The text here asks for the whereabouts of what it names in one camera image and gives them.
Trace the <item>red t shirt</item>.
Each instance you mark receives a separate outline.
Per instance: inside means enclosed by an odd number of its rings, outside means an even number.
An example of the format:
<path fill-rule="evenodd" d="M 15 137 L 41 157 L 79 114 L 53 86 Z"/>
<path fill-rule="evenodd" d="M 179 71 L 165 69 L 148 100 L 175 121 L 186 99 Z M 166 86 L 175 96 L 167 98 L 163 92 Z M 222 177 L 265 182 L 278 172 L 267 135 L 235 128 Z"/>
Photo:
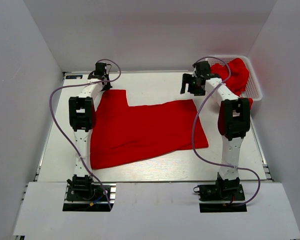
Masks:
<path fill-rule="evenodd" d="M 90 165 L 99 170 L 143 161 L 175 151 L 209 146 L 192 99 L 129 106 L 127 92 L 108 90 L 95 112 Z"/>

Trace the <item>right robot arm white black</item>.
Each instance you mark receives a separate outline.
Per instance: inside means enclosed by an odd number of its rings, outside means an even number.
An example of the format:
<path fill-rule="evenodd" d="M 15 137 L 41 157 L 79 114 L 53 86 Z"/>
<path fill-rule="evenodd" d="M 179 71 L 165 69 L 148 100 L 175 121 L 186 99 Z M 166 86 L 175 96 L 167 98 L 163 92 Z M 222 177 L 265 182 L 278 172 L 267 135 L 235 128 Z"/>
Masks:
<path fill-rule="evenodd" d="M 180 93 L 207 95 L 198 112 L 210 97 L 219 105 L 217 128 L 222 136 L 221 163 L 204 161 L 220 167 L 218 177 L 223 181 L 238 180 L 241 145 L 251 126 L 250 101 L 234 94 L 218 74 L 211 72 L 211 66 L 205 59 L 197 60 L 192 66 L 192 74 L 182 75 Z"/>

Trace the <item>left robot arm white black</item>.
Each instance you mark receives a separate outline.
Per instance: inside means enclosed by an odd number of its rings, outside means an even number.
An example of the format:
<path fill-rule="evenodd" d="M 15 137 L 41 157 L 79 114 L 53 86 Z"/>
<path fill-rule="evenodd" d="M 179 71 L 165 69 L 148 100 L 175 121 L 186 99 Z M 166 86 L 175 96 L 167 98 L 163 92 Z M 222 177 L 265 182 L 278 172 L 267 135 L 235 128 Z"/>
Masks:
<path fill-rule="evenodd" d="M 78 177 L 90 176 L 90 145 L 93 128 L 96 125 L 94 101 L 104 91 L 112 88 L 108 73 L 111 64 L 98 61 L 95 70 L 87 78 L 85 86 L 78 96 L 68 100 L 69 123 L 74 133 L 74 144 L 79 153 L 76 154 L 74 174 Z"/>

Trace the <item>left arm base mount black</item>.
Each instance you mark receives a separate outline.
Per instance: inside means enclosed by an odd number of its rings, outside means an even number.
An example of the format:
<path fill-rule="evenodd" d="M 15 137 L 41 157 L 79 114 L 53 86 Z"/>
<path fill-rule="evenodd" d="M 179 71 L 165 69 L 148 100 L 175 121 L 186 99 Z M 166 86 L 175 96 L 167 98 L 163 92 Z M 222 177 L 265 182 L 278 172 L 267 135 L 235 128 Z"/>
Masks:
<path fill-rule="evenodd" d="M 100 185 L 93 178 L 74 175 L 67 180 L 64 212 L 110 212 L 116 197 L 116 185 Z"/>

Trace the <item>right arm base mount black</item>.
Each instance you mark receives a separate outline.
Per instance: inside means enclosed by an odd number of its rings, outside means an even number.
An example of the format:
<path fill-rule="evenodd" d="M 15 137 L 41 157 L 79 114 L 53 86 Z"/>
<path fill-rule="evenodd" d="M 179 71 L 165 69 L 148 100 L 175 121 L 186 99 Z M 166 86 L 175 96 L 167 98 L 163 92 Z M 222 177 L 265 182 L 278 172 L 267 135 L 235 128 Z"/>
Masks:
<path fill-rule="evenodd" d="M 244 213 L 247 211 L 246 198 L 240 179 L 223 180 L 214 184 L 199 184 L 193 188 L 199 196 L 201 213 Z"/>

